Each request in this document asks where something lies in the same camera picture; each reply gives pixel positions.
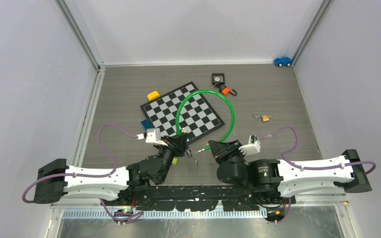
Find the green cable lock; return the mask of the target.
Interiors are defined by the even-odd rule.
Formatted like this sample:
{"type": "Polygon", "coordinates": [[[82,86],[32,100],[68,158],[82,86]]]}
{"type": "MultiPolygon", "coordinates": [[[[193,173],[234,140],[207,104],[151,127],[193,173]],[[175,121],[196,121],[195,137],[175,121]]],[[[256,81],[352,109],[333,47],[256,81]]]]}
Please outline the green cable lock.
{"type": "Polygon", "coordinates": [[[185,106],[185,103],[188,102],[194,96],[200,95],[200,94],[214,95],[214,96],[220,98],[228,106],[229,111],[230,111],[230,117],[231,117],[230,125],[229,125],[229,128],[226,131],[226,133],[223,135],[223,137],[219,139],[220,142],[224,142],[233,132],[233,129],[235,126],[235,120],[236,120],[235,110],[234,110],[231,102],[225,96],[223,96],[221,93],[211,91],[211,90],[206,90],[206,89],[196,90],[196,91],[190,93],[179,104],[178,109],[177,109],[177,113],[175,116],[175,130],[176,130],[175,136],[180,136],[182,134],[181,129],[180,129],[180,116],[181,116],[181,111],[182,111],[183,107],[185,106]]]}

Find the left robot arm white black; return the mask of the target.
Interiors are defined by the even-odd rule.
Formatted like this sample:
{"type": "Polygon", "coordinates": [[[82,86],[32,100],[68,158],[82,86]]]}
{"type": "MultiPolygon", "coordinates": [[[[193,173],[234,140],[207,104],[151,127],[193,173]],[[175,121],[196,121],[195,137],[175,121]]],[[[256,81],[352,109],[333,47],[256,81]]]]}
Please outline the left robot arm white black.
{"type": "Polygon", "coordinates": [[[69,166],[66,159],[55,159],[38,170],[31,203],[50,204],[61,198],[97,198],[116,201],[120,205],[131,202],[136,187],[153,182],[165,182],[174,158],[182,157],[188,149],[188,134],[157,136],[145,134],[146,142],[158,149],[155,155],[123,167],[87,169],[69,166]]]}

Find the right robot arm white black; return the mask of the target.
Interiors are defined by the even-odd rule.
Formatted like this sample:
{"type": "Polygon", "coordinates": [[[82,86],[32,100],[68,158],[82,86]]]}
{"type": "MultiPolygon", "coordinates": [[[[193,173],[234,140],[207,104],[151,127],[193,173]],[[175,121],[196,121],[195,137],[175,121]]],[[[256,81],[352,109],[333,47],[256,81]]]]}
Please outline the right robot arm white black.
{"type": "Polygon", "coordinates": [[[342,188],[346,193],[372,191],[363,162],[354,149],[328,160],[302,161],[297,165],[284,159],[259,159],[251,162],[246,155],[260,152],[260,140],[252,135],[246,145],[238,140],[208,145],[219,165],[217,178],[223,183],[253,193],[261,193],[269,203],[281,198],[326,188],[342,188]]]}

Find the silver cable lock keys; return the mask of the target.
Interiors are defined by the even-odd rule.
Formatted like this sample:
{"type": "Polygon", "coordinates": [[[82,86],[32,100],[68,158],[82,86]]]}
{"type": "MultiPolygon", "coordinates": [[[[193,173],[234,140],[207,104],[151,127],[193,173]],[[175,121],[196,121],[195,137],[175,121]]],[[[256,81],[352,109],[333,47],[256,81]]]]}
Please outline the silver cable lock keys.
{"type": "Polygon", "coordinates": [[[192,153],[191,149],[186,150],[186,155],[187,155],[187,157],[188,157],[189,159],[191,159],[191,160],[194,161],[194,164],[195,164],[197,167],[199,167],[199,165],[198,165],[198,160],[193,156],[193,153],[192,153]]]}

